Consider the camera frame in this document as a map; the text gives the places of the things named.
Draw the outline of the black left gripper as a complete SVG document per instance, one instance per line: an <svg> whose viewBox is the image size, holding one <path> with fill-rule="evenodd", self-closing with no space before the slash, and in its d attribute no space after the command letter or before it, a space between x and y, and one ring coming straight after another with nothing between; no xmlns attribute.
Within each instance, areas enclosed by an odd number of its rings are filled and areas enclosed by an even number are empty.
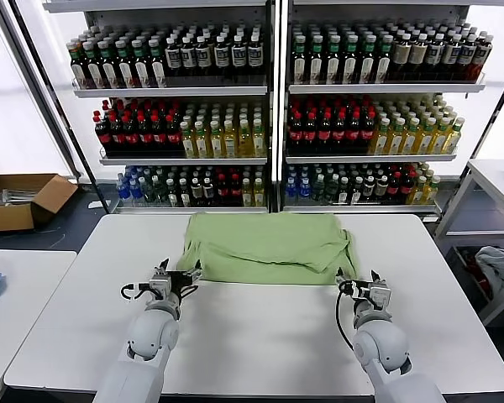
<svg viewBox="0 0 504 403"><path fill-rule="evenodd" d="M171 292L179 299L189 296L197 290L197 282L202 278L202 264L198 259L194 266L188 271L172 271L167 274L169 259L166 258L155 267L155 280L168 280L171 277Z"/></svg>

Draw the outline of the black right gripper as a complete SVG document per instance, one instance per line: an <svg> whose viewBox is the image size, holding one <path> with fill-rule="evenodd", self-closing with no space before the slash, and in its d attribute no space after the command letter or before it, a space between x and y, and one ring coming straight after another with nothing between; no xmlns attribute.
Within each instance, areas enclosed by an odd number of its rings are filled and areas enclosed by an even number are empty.
<svg viewBox="0 0 504 403"><path fill-rule="evenodd" d="M343 269L339 267L335 275L335 282L339 291L344 292L345 295L350 296L352 299L369 299L371 285L373 287L383 287L383 279L374 270L371 271L371 278L372 282L347 279L344 276Z"/></svg>

